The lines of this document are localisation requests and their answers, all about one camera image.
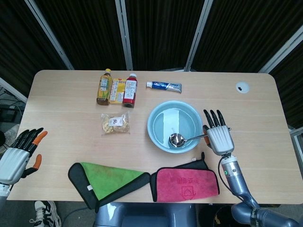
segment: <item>black curtain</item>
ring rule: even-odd
[[[134,70],[184,68],[203,0],[126,0]]]
[[[66,69],[23,0],[0,1],[0,75],[28,96],[40,70]]]
[[[125,70],[115,0],[36,0],[76,70]]]
[[[258,72],[302,24],[300,0],[215,0],[192,69]]]
[[[275,78],[287,123],[303,126],[303,42],[270,74]]]

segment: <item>bottle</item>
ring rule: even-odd
[[[125,83],[123,106],[129,108],[134,107],[134,102],[136,100],[137,84],[137,75],[134,73],[129,74],[129,78],[127,78]]]
[[[99,105],[108,105],[110,90],[112,87],[113,79],[110,76],[110,69],[106,69],[104,75],[100,78],[98,93],[97,93],[97,103]]]

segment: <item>table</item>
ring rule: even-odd
[[[113,78],[127,78],[129,71],[112,71]],[[149,139],[147,119],[151,110],[168,100],[192,105],[206,122],[203,109],[220,109],[232,128],[233,155],[238,158],[246,183],[259,203],[303,202],[303,181],[275,80],[268,74],[135,71],[138,89],[134,109],[120,105],[100,106],[96,94],[102,71],[43,70],[36,74],[19,132],[44,127],[49,134],[34,157],[41,153],[40,169],[21,179],[11,200],[82,201],[68,179],[75,162],[91,162],[149,173],[176,166],[205,152],[208,167],[217,173],[220,159],[203,140],[192,151],[170,154]],[[146,88],[147,81],[182,83],[182,94]],[[246,94],[236,83],[250,86]],[[101,113],[130,110],[131,134],[101,135]],[[187,202],[237,203],[220,182],[220,195]],[[118,201],[151,202],[150,186]]]

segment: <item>yellow box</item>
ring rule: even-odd
[[[114,78],[109,103],[122,104],[126,79]]]

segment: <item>toothpaste tube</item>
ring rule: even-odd
[[[165,82],[147,82],[146,87],[150,87],[152,89],[160,89],[167,91],[177,91],[182,92],[182,84],[173,84],[173,83],[165,83]]]

